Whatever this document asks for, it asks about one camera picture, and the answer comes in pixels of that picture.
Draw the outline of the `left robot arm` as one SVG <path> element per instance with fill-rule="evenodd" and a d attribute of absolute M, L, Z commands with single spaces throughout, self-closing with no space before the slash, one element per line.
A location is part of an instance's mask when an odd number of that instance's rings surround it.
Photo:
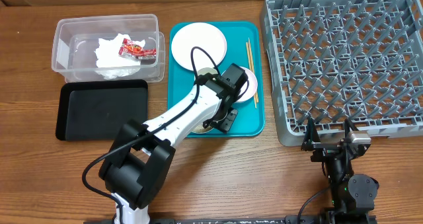
<path fill-rule="evenodd" d="M 207 72 L 164 114 L 122 126 L 99 170 L 116 204 L 113 223 L 149 222 L 148 206 L 163 187 L 176 146 L 198 126 L 227 133 L 247 83 L 246 71 L 235 64 L 222 75 Z"/>

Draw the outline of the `white tissue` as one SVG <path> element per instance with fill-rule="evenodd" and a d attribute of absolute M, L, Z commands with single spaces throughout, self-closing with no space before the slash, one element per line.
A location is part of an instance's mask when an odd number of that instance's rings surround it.
<path fill-rule="evenodd" d="M 99 47 L 95 50 L 97 57 L 96 66 L 98 68 L 104 68 L 104 70 L 97 71 L 97 73 L 102 75 L 106 80 L 130 76 L 140 70 L 141 60 L 118 55 L 124 38 L 131 40 L 128 34 L 118 34 L 111 40 L 98 39 Z M 134 42 L 141 44 L 143 47 L 146 44 L 145 40 Z"/>

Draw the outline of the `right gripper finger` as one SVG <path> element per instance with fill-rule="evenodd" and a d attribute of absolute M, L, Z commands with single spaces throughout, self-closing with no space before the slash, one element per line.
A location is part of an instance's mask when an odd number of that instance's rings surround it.
<path fill-rule="evenodd" d="M 344 128 L 345 138 L 351 138 L 358 131 L 358 128 L 354 125 L 354 123 L 349 118 L 345 119 L 343 128 Z"/>
<path fill-rule="evenodd" d="M 301 144 L 302 151 L 313 151 L 316 145 L 320 145 L 321 140 L 315 127 L 315 122 L 312 117 L 308 117 L 307 128 L 303 142 Z"/>

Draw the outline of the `white plastic cup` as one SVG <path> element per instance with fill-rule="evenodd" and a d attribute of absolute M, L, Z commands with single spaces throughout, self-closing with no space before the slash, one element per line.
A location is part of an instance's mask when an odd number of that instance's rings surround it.
<path fill-rule="evenodd" d="M 218 76 L 216 69 L 212 67 L 204 67 L 197 71 L 196 82 L 205 83 L 206 81 L 215 79 Z"/>

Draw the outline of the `white pink bowl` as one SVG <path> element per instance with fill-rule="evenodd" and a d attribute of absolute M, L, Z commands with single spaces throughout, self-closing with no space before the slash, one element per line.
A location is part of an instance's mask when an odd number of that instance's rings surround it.
<path fill-rule="evenodd" d="M 258 88 L 256 77 L 245 67 L 232 64 L 221 76 L 225 82 L 224 103 L 246 102 Z"/>

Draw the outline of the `grey bowl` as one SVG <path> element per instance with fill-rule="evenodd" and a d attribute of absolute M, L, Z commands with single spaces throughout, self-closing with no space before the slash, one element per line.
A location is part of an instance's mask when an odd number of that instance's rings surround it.
<path fill-rule="evenodd" d="M 212 126 L 207 126 L 204 127 L 203 124 L 199 124 L 198 126 L 196 126 L 193 130 L 192 133 L 197 133 L 197 134 L 203 134 L 203 133 L 208 133 L 209 131 L 211 131 L 213 129 Z"/>

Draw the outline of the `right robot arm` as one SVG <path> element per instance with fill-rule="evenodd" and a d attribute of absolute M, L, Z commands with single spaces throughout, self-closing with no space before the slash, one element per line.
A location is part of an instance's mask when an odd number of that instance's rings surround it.
<path fill-rule="evenodd" d="M 349 119 L 343 124 L 344 137 L 336 143 L 323 143 L 318 135 L 315 122 L 308 119 L 301 149 L 311 151 L 312 162 L 320 163 L 328 179 L 328 187 L 311 196 L 297 214 L 298 223 L 376 223 L 370 216 L 374 210 L 379 183 L 376 179 L 356 174 L 351 161 L 363 156 L 371 146 L 366 131 L 360 131 Z M 315 198 L 330 191 L 332 207 L 322 209 L 313 217 L 303 217 L 303 211 Z"/>

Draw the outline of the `red snack wrapper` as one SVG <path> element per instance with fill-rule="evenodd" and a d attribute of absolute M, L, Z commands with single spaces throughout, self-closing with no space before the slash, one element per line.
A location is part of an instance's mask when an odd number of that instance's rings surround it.
<path fill-rule="evenodd" d="M 156 49 L 145 49 L 141 44 L 124 38 L 118 55 L 138 60 L 155 59 L 157 57 L 157 51 Z"/>

